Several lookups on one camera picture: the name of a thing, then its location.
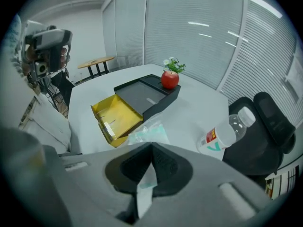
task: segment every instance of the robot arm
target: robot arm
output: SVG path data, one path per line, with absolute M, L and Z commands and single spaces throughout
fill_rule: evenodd
M 72 32 L 27 21 L 22 40 L 21 59 L 30 66 L 33 81 L 47 77 L 62 69 L 62 48 L 66 48 L 66 64 L 70 60 Z M 35 57 L 29 58 L 27 49 L 31 46 Z

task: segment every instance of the cable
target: cable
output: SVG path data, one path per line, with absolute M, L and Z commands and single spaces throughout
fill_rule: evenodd
M 50 90 L 48 90 L 48 88 L 47 88 L 47 85 L 46 85 L 46 82 L 45 82 L 45 79 L 44 79 L 44 78 L 43 78 L 43 83 L 44 83 L 44 86 L 45 86 L 45 88 L 46 88 L 47 93 L 49 94 L 49 96 L 51 97 L 51 99 L 52 99 L 52 101 L 53 101 L 53 104 L 54 104 L 55 108 L 56 108 L 56 109 L 57 109 L 57 111 L 59 112 L 58 107 L 57 107 L 57 105 L 56 105 L 56 102 L 55 102 L 55 100 L 53 99 L 53 95 L 52 95 L 52 93 L 50 92 Z

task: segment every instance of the artificial apple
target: artificial apple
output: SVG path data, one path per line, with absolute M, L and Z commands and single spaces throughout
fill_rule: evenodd
M 178 73 L 171 70 L 164 71 L 161 77 L 161 83 L 166 89 L 174 89 L 179 83 Z

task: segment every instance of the white wall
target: white wall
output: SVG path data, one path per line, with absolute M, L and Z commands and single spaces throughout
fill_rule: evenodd
M 67 66 L 70 73 L 70 81 L 77 82 L 89 77 L 87 68 L 78 69 L 77 66 L 106 56 L 100 9 L 56 13 L 44 18 L 37 17 L 35 21 L 47 25 L 55 25 L 59 29 L 67 29 L 72 32 L 71 60 Z M 100 64 L 99 67 L 100 71 L 104 70 L 103 64 Z M 93 73 L 96 74 L 96 66 L 91 68 Z

